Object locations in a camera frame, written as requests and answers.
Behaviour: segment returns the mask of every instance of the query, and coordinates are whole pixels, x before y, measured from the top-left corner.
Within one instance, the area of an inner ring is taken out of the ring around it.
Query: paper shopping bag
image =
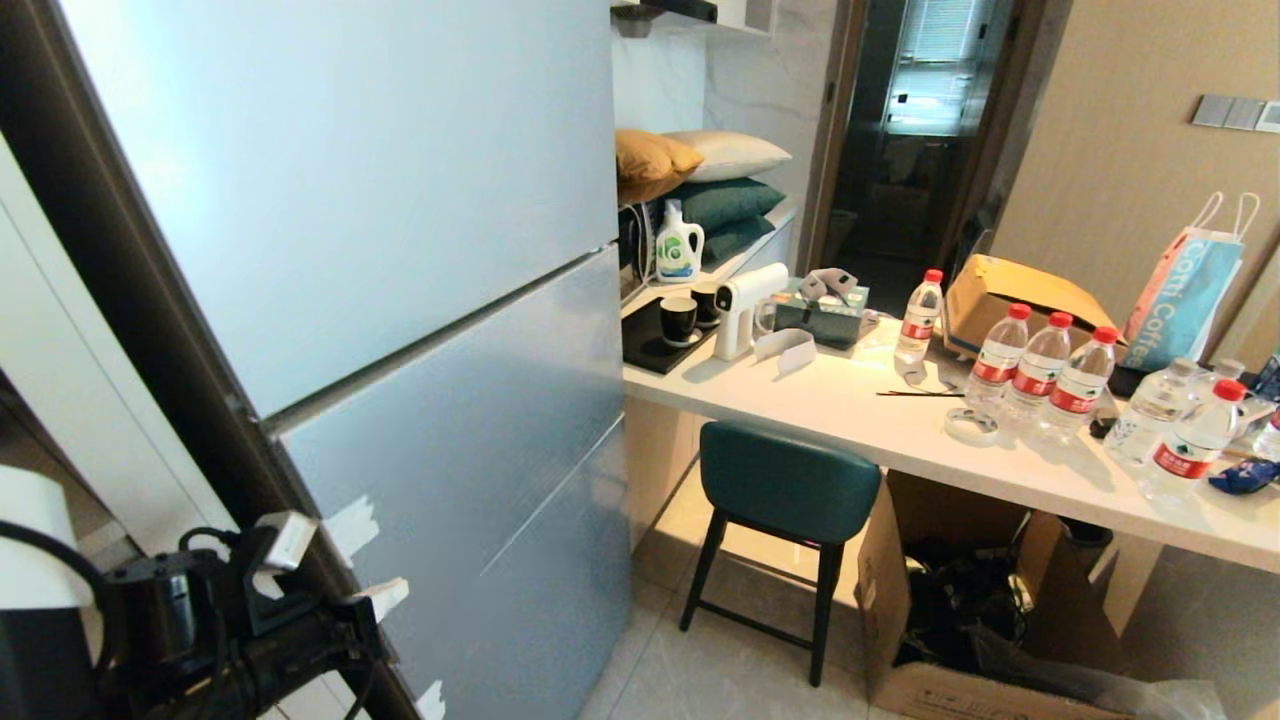
[[[1253,213],[1242,225],[1247,199],[1254,201]],[[1215,192],[1160,256],[1125,323],[1129,352],[1121,365],[1155,372],[1176,357],[1199,360],[1204,352],[1217,306],[1240,269],[1242,240],[1261,200],[1252,192],[1240,196],[1231,232],[1204,227],[1221,204],[1222,193]]]

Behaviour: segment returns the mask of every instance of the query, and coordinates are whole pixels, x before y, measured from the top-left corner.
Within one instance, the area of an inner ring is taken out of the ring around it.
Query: bar stool
[[[851,452],[730,421],[703,425],[701,452],[703,489],[714,511],[680,629],[687,632],[694,611],[701,607],[810,650],[809,684],[817,688],[822,683],[831,598],[840,579],[845,542],[863,529],[870,515],[879,492],[879,468]],[[785,633],[701,598],[728,523],[818,550],[813,639]]]

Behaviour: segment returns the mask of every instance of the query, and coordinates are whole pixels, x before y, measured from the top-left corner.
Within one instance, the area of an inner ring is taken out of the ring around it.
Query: black mug
[[[698,304],[692,297],[663,297],[658,306],[662,320],[662,338],[677,347],[692,341],[694,323],[698,320]]]
[[[695,324],[699,328],[714,328],[719,323],[719,307],[716,307],[717,290],[719,290],[718,282],[703,281],[694,283],[691,293],[694,302],[698,304],[698,320]]]

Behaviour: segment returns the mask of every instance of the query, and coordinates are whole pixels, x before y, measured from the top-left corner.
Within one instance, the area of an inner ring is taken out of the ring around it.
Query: range hood
[[[653,22],[659,17],[664,26],[716,24],[718,8],[707,0],[640,0],[614,5],[609,13],[622,37],[649,37]]]

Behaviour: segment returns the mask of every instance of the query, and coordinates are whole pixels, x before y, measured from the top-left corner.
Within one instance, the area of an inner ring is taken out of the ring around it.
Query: brown cardboard box
[[[1094,328],[1119,328],[1092,295],[1070,281],[1011,260],[972,255],[947,288],[943,305],[947,350],[977,357],[992,325],[1009,314],[1014,302],[1032,306],[1032,316],[1027,320],[1032,334],[1048,324],[1048,315],[1055,310],[1075,315],[1070,329],[1073,348],[1084,345]],[[1121,338],[1116,343],[1117,360],[1125,348]]]
[[[1027,510],[891,471],[858,556],[872,705],[919,720],[1129,720],[1076,700],[1009,685],[925,662],[893,666],[910,592],[902,543],[925,537],[1002,544]],[[1019,575],[1034,600],[1023,650],[1034,657],[1123,673],[1124,653],[1057,518],[1034,512],[1021,539]]]

